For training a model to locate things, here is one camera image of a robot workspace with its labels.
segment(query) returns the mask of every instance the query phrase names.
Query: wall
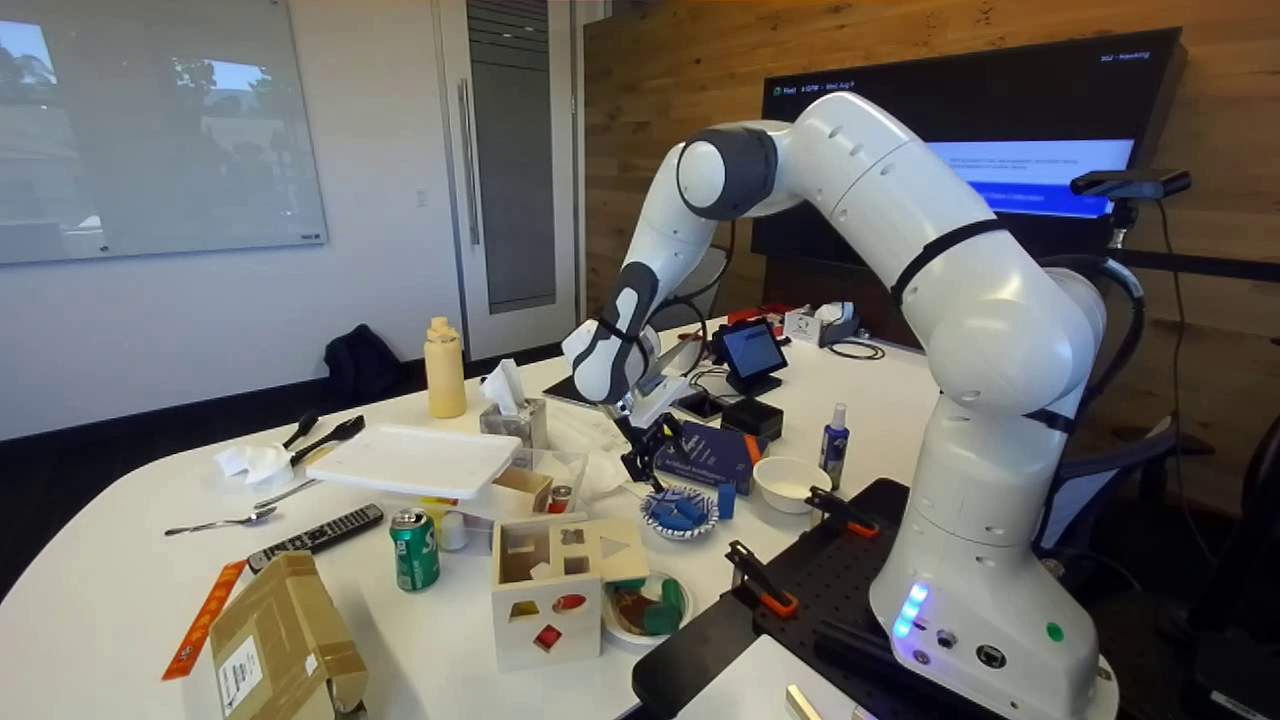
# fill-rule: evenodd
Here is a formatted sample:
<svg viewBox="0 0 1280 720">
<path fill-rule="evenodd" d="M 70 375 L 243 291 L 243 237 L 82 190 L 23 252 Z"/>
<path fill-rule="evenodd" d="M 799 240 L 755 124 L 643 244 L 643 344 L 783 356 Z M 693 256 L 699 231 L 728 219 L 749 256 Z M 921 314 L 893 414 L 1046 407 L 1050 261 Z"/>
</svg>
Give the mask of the wall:
<svg viewBox="0 0 1280 720">
<path fill-rule="evenodd" d="M 432 8 L 297 0 L 329 246 L 0 268 L 0 438 L 311 381 L 370 324 L 460 314 Z"/>
<path fill-rule="evenodd" d="M 758 111 L 758 81 L 814 66 L 955 55 L 1096 30 L 1185 26 L 1187 66 L 1154 162 L 1191 167 L 1170 198 L 1170 244 L 1187 256 L 1280 261 L 1280 4 L 1275 0 L 637 0 L 588 26 L 588 309 L 615 277 L 654 161 L 681 137 Z M 1159 246 L 1159 222 L 1132 246 Z M 1191 500 L 1226 509 L 1246 448 L 1280 407 L 1280 284 L 1178 277 L 1187 333 L 1176 333 L 1168 273 L 1138 273 L 1150 324 L 1134 362 L 1096 403 L 1084 443 L 1114 443 L 1178 403 L 1212 456 L 1178 464 Z M 738 252 L 715 309 L 840 289 L 826 268 L 767 268 Z"/>
</svg>

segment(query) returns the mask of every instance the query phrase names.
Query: white tray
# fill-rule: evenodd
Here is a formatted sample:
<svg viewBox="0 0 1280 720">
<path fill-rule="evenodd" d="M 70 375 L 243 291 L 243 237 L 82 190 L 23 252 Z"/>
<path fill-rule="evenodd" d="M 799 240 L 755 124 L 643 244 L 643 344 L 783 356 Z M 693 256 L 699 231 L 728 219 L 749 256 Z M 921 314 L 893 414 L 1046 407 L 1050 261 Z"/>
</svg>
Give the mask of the white tray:
<svg viewBox="0 0 1280 720">
<path fill-rule="evenodd" d="M 307 464 L 307 477 L 377 493 L 470 500 L 511 464 L 514 448 L 514 436 L 367 425 Z"/>
</svg>

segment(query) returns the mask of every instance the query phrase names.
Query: wooden wall panel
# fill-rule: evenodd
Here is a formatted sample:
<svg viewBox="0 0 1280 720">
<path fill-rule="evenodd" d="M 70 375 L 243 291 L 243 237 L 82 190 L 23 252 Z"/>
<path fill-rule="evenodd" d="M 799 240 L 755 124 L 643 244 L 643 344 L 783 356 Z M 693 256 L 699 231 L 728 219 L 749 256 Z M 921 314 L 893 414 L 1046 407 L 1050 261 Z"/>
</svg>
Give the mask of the wooden wall panel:
<svg viewBox="0 0 1280 720">
<path fill-rule="evenodd" d="M 916 55 L 1185 26 L 1187 65 L 1154 162 L 1191 167 L 1168 203 L 1170 246 L 1187 256 L 1280 261 L 1280 4 L 1275 0 L 615 0 L 588 26 L 588 298 L 605 298 L 654 161 L 688 132 L 758 117 L 764 76 Z M 1163 246 L 1149 210 L 1132 246 Z M 840 273 L 803 268 L 826 291 Z M 1096 403 L 1087 432 L 1143 426 L 1170 407 L 1154 372 L 1176 314 L 1168 273 L 1150 284 L 1143 360 Z M 797 268 L 738 252 L 715 309 L 797 291 Z M 1280 284 L 1185 277 L 1178 407 L 1217 456 L 1187 459 L 1185 488 L 1233 504 L 1252 436 L 1280 412 Z"/>
</svg>

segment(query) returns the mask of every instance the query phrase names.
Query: whiteboard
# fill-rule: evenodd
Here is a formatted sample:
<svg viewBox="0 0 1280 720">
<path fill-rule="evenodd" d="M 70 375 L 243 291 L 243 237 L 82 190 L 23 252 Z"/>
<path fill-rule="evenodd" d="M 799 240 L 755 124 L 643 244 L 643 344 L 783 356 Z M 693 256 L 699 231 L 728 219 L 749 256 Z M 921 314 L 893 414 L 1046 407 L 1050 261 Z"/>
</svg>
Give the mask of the whiteboard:
<svg viewBox="0 0 1280 720">
<path fill-rule="evenodd" d="M 323 237 L 282 0 L 0 0 L 0 264 Z"/>
</svg>

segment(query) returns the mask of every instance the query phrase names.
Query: sticker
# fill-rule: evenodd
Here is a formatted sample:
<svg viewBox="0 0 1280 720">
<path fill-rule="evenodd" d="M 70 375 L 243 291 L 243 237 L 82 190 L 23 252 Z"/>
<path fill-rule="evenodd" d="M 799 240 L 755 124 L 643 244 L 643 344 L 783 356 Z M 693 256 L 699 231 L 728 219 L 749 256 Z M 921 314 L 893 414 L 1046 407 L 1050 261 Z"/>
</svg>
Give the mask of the sticker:
<svg viewBox="0 0 1280 720">
<path fill-rule="evenodd" d="M 243 702 L 243 697 L 264 679 L 264 665 L 257 655 L 250 637 L 216 667 L 216 692 L 223 698 L 223 715 Z"/>
</svg>

